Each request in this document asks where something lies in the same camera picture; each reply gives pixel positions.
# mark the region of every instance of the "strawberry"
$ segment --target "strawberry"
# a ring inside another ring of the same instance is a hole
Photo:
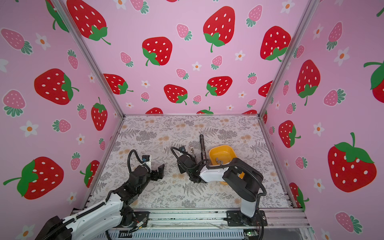
[[[307,159],[305,159],[305,157],[296,158],[295,163],[296,163],[296,166],[300,169],[307,168],[308,166],[308,162],[307,162]]]
[[[324,97],[323,102],[327,106],[334,107],[336,104],[340,104],[342,101],[344,101],[345,96],[346,93],[343,89],[338,89],[337,91],[333,89]]]
[[[80,165],[80,153],[75,152],[71,159],[71,168],[75,171]]]
[[[287,95],[287,93],[288,93],[288,89],[289,89],[289,81],[288,80],[285,80],[285,82],[284,82],[284,87],[283,87],[283,95],[285,96],[285,95]]]
[[[67,0],[67,8],[81,35],[94,41],[107,36],[107,23],[102,15],[82,0]]]
[[[228,76],[214,77],[207,82],[207,94],[210,93],[213,96],[221,96],[227,92],[229,87],[232,85],[232,78]]]
[[[77,111],[79,111],[79,117],[82,120],[87,119],[87,109],[84,108],[84,105],[82,104],[77,105]]]
[[[271,27],[264,35],[260,56],[264,60],[273,60],[283,55],[291,42],[291,35],[279,26]]]
[[[296,127],[290,120],[280,124],[278,131],[283,144],[287,148],[290,148],[295,144],[295,138],[301,138],[301,136],[296,137]]]
[[[105,141],[103,138],[99,139],[99,145],[100,145],[100,149],[104,151],[105,150]]]
[[[288,107],[285,110],[285,112],[287,114],[291,115],[295,110],[296,110],[296,103],[290,103],[290,104],[288,104]]]
[[[294,58],[299,58],[304,53],[304,46],[300,45],[298,48],[296,48],[295,52],[293,53]]]
[[[68,55],[68,62],[70,63],[72,68],[76,70],[79,66],[79,61],[76,58],[76,54],[74,53],[74,51],[72,51],[72,49],[70,49],[68,50]]]
[[[384,62],[368,62],[364,67],[369,65],[380,65],[371,75],[371,90],[373,96],[384,103]]]
[[[151,108],[145,114],[163,114],[160,108]]]
[[[337,45],[337,40],[341,38],[342,33],[343,33],[343,23],[338,22],[333,27],[332,31],[329,33],[328,42],[327,42],[328,51],[331,51]]]
[[[131,4],[136,11],[140,11],[141,14],[147,14],[149,12],[149,6],[146,1],[143,0],[131,0]]]
[[[247,108],[251,108],[256,104],[257,99],[252,99],[248,102]]]
[[[187,105],[187,102],[185,100],[188,97],[188,92],[185,88],[168,84],[164,86],[164,93],[166,94],[170,102],[172,103],[185,102],[185,104]]]
[[[291,182],[289,184],[289,187],[291,189],[291,192],[293,194],[293,198],[295,199],[295,202],[297,203],[297,207],[302,207],[303,211],[305,211],[305,203],[308,202],[310,199],[307,198],[304,200],[303,193],[301,192],[300,188],[296,185],[296,183]]]
[[[306,60],[301,66],[296,82],[296,92],[299,97],[306,98],[304,106],[307,105],[308,96],[314,94],[320,83],[320,72],[312,60]]]
[[[24,41],[24,38],[20,33],[7,28],[2,28],[0,32],[12,48],[20,50],[23,54],[30,55],[33,53],[32,46],[28,41]]]
[[[143,54],[148,58],[145,63],[148,66],[148,61],[154,65],[163,66],[169,62],[172,53],[171,41],[163,36],[156,38],[148,38],[142,44]]]
[[[95,103],[95,105],[93,105],[91,109],[91,117],[95,128],[98,131],[101,131],[104,128],[105,123],[107,122],[108,112],[105,106],[101,104],[100,98],[99,102]]]
[[[128,54],[126,54],[125,52],[121,52],[120,53],[120,59],[121,59],[121,61],[123,62],[123,63],[125,63],[125,65],[127,66],[127,67],[133,67],[133,61],[132,61],[132,58],[128,55]]]
[[[100,164],[99,161],[93,160],[90,164],[88,164],[88,166],[85,170],[85,173],[83,173],[80,170],[80,173],[85,175],[84,176],[84,183],[87,186],[87,188],[89,188],[89,186],[91,185],[91,182],[93,180],[93,177],[96,174],[96,171],[97,171],[97,168],[99,167],[99,164]]]
[[[17,90],[10,90],[4,97],[3,103],[5,105],[4,111],[11,117],[20,116],[24,113],[22,110],[25,108],[25,100],[22,94]]]
[[[47,157],[38,157],[23,168],[21,177],[9,179],[3,185],[20,179],[17,191],[22,197],[32,200],[56,188],[63,177],[64,171],[57,163]]]
[[[149,94],[147,92],[143,92],[140,96],[143,102],[147,102],[149,100]]]
[[[188,73],[184,69],[178,68],[176,69],[176,73],[179,78],[182,78],[184,80],[189,78]]]
[[[272,85],[272,81],[262,85],[260,88],[259,88],[259,95],[263,96],[263,97],[266,97],[266,95],[268,94],[269,92],[269,89],[271,88],[271,85]]]
[[[53,68],[35,79],[35,90],[43,98],[59,105],[68,104],[73,97],[71,80],[62,70]]]
[[[256,22],[262,17],[263,6],[257,5],[248,13],[247,26],[249,28],[256,25]]]
[[[254,85],[257,81],[256,73],[250,73],[248,74],[248,80],[247,82],[251,85]]]
[[[376,167],[368,153],[353,145],[341,142],[328,152],[328,165],[335,186],[344,192],[353,192],[370,184],[376,177]]]
[[[200,110],[196,114],[213,114],[213,112],[211,112],[211,107],[209,107],[208,110]]]
[[[355,231],[357,234],[362,233],[362,226],[360,225],[359,220],[354,216],[348,215],[345,212],[338,212],[335,214],[336,221],[348,232],[353,233]]]
[[[193,98],[193,104],[198,105],[200,102],[201,102],[201,96],[200,95],[196,95]]]
[[[216,47],[227,44],[235,32],[235,11],[229,6],[220,8],[208,18],[203,26],[205,40]]]
[[[128,84],[124,80],[124,78],[115,75],[115,74],[103,74],[105,79],[107,80],[109,87],[111,88],[114,94],[124,94],[127,91],[133,92],[133,90],[128,90]]]
[[[176,30],[179,37],[184,38],[185,41],[189,41],[192,39],[192,32],[188,29],[187,26],[178,24],[176,26]]]

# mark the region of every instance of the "white flower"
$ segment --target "white flower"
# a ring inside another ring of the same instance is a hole
[[[25,131],[25,137],[28,137],[29,135],[37,135],[36,129],[39,127],[39,125],[34,124],[32,125],[31,121],[26,122],[26,126],[21,126],[20,129]]]
[[[67,198],[67,201],[71,204],[73,201],[76,201],[76,194],[77,192],[73,193],[71,192],[70,196]]]
[[[8,64],[8,61],[5,59],[0,59],[0,71],[7,72],[7,69],[5,68],[5,65]]]
[[[283,2],[282,5],[283,5],[283,8],[281,9],[280,13],[283,13],[283,12],[289,13],[291,7],[293,7],[295,3],[293,3],[292,0],[288,0],[286,2]]]
[[[349,47],[343,50],[338,50],[337,51],[337,57],[333,60],[334,62],[339,62],[339,66],[343,63],[344,60],[349,59],[349,55],[347,54],[349,50]]]
[[[314,130],[313,130],[313,134],[316,134],[319,135],[319,137],[321,136],[321,132],[323,132],[325,129],[321,127],[321,122],[317,125],[313,125],[314,127]]]
[[[47,48],[51,47],[51,45],[47,42],[46,36],[40,36],[38,33],[36,33],[36,43],[41,45],[41,47],[46,50]]]
[[[192,64],[192,67],[193,67],[193,70],[197,70],[197,71],[200,71],[200,68],[201,68],[201,65],[199,65],[198,62],[196,62],[195,64]]]
[[[240,52],[235,53],[235,56],[236,56],[235,60],[240,60],[240,61],[242,61],[242,60],[243,60],[243,57],[245,56],[245,54],[243,53],[243,50],[241,50]]]
[[[81,135],[81,133],[79,134],[79,137],[76,138],[76,141],[78,141],[79,145],[84,143],[84,138],[85,136]]]
[[[125,8],[125,3],[127,2],[127,0],[113,0],[115,3],[116,3],[116,8],[117,9],[120,9],[120,8],[122,8],[122,9],[126,9]]]
[[[317,190],[319,190],[319,192],[321,192],[322,189],[325,189],[324,185],[321,184],[321,179],[316,180],[316,178],[314,178],[313,180],[314,180],[313,187],[317,188]]]
[[[319,23],[319,26],[317,26],[317,28],[313,31],[313,40],[315,39],[315,38],[319,38],[320,37],[320,32],[323,30],[323,26],[321,26],[320,25],[320,23]]]
[[[144,86],[145,88],[148,88],[148,86],[150,86],[150,84],[148,83],[148,81],[141,81],[141,85]]]
[[[246,93],[244,93],[244,91],[242,91],[241,93],[239,93],[239,98],[244,98],[246,95]]]
[[[34,227],[35,227],[34,224],[32,226],[30,226],[30,227],[24,226],[23,230],[22,230],[22,233],[17,235],[15,237],[15,239],[26,240],[27,238],[32,237],[33,236],[33,231],[32,230],[33,230]]]

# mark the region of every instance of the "red strawberry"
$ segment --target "red strawberry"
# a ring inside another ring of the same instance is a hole
[[[101,131],[104,128],[105,123],[107,122],[108,112],[105,106],[101,104],[100,98],[99,102],[95,103],[95,105],[93,105],[91,109],[91,117],[95,128],[98,131]]]
[[[62,70],[53,68],[35,79],[35,90],[43,98],[59,105],[68,104],[73,97],[71,80]]]
[[[99,167],[99,164],[100,164],[99,161],[93,160],[90,164],[88,164],[88,166],[85,170],[85,173],[82,173],[82,171],[80,170],[80,173],[85,175],[84,176],[84,183],[87,186],[87,188],[89,188],[89,186],[91,185],[91,182],[93,180],[93,177],[96,174],[96,171],[97,171],[97,168]]]
[[[32,200],[56,188],[63,177],[64,171],[57,163],[47,157],[38,157],[23,168],[21,177],[9,179],[3,185],[20,179],[17,191],[22,197]]]
[[[145,114],[163,114],[160,108],[151,108]]]
[[[296,82],[296,92],[301,98],[306,98],[304,106],[307,105],[308,96],[314,94],[320,83],[320,72],[312,60],[306,60],[301,66],[299,77]]]
[[[24,38],[20,33],[7,28],[2,28],[1,35],[3,35],[3,38],[12,48],[20,50],[22,53],[28,55],[33,53],[32,46],[28,41],[24,41]]]
[[[332,31],[329,33],[328,42],[327,42],[328,51],[331,51],[337,45],[337,40],[341,38],[342,33],[343,33],[343,23],[338,22],[333,27]]]
[[[380,65],[371,76],[371,90],[373,96],[384,103],[384,62],[368,62],[364,64],[364,67],[369,65]]]
[[[273,60],[283,55],[291,42],[291,35],[279,26],[271,27],[264,35],[260,56],[265,60]]]
[[[11,117],[20,116],[23,114],[23,108],[25,108],[25,100],[22,94],[17,90],[10,90],[4,97],[3,103],[5,105],[4,111]]]
[[[220,8],[208,18],[203,26],[205,40],[216,47],[227,44],[235,32],[235,11],[229,6]]]
[[[128,84],[124,80],[124,78],[115,75],[115,74],[103,74],[105,79],[107,80],[109,87],[111,88],[114,94],[124,94],[127,91],[133,92],[133,90],[128,90]]]
[[[107,36],[107,23],[96,9],[82,0],[67,0],[67,8],[81,35],[94,41]]]
[[[148,61],[154,65],[163,66],[169,62],[172,53],[171,41],[163,36],[156,38],[148,38],[142,44],[143,54],[148,58],[145,63],[148,66]]]
[[[80,153],[75,152],[71,159],[71,168],[75,171],[80,165]]]
[[[263,96],[263,97],[266,97],[266,95],[268,94],[269,92],[269,89],[271,88],[271,85],[272,85],[272,81],[262,85],[260,88],[259,88],[259,95]]]
[[[185,100],[188,97],[188,92],[185,88],[168,84],[164,86],[164,93],[166,94],[170,102],[172,103],[185,102],[185,104],[187,105],[187,102]]]
[[[368,153],[353,145],[341,142],[328,152],[328,165],[335,186],[344,192],[353,192],[370,184],[376,177],[376,167]]]
[[[70,63],[72,68],[76,70],[79,66],[79,61],[76,58],[76,54],[74,53],[74,51],[72,51],[72,49],[70,49],[68,50],[68,55],[68,62]]]
[[[232,85],[232,78],[228,76],[214,77],[207,82],[207,94],[210,93],[213,96],[221,96],[227,92],[229,87]]]
[[[295,138],[301,138],[301,136],[296,137],[296,127],[290,120],[280,124],[278,131],[283,144],[287,148],[290,148],[295,144]]]

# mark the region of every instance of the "strawberry wallpaper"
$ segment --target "strawberry wallpaper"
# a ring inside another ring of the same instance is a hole
[[[66,1],[126,114],[260,111],[306,4]]]
[[[381,239],[383,7],[321,1],[264,115],[317,239]]]
[[[118,124],[50,1],[0,6],[3,239],[81,208]]]

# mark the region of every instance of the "pink strawberry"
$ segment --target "pink strawberry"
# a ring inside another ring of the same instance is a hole
[[[337,40],[341,38],[342,33],[343,33],[343,23],[338,22],[333,27],[332,31],[329,33],[328,42],[327,42],[328,51],[331,51],[337,45]]]
[[[69,55],[68,56],[68,62],[70,63],[72,68],[76,70],[77,67],[79,66],[79,61],[76,58],[76,54],[74,53],[74,51],[72,49],[69,49],[68,55]]]
[[[84,105],[82,104],[77,105],[77,111],[79,111],[79,117],[81,117],[82,120],[87,119],[87,110],[84,108]]]
[[[346,93],[343,89],[337,91],[333,89],[324,97],[324,104],[330,107],[336,106],[336,104],[340,104],[345,100],[345,96]]]
[[[67,120],[62,119],[54,121],[52,127],[56,132],[66,132],[71,129],[71,124]]]
[[[3,38],[12,48],[20,50],[22,53],[28,55],[33,53],[32,46],[28,41],[24,41],[24,38],[20,33],[7,28],[2,28],[1,35],[3,35]]]
[[[260,20],[262,16],[262,11],[263,11],[263,6],[261,5],[257,5],[252,10],[249,11],[248,18],[247,18],[247,25],[249,28],[256,25],[256,22]]]
[[[178,24],[176,26],[176,30],[179,37],[184,38],[184,40],[189,41],[192,39],[192,32],[188,29],[187,26]]]
[[[256,73],[250,73],[250,74],[248,75],[248,80],[247,80],[247,82],[248,82],[249,84],[251,84],[251,85],[254,85],[254,84],[256,83],[256,81],[257,81]]]
[[[213,70],[216,70],[219,68],[219,66],[223,63],[223,57],[221,55],[216,56],[214,59],[212,59],[211,68]]]
[[[147,92],[143,92],[141,95],[141,100],[147,102],[149,100],[149,94]]]
[[[71,159],[71,168],[73,171],[75,171],[78,166],[80,165],[80,153],[75,152]]]
[[[200,102],[201,102],[201,96],[200,95],[196,95],[193,98],[193,104],[198,105]]]
[[[189,78],[188,73],[184,69],[178,68],[178,69],[176,69],[176,73],[177,73],[179,78],[182,78],[184,80]]]
[[[357,234],[362,233],[362,226],[354,216],[348,215],[345,212],[338,212],[335,214],[337,222],[350,233],[355,231]]]

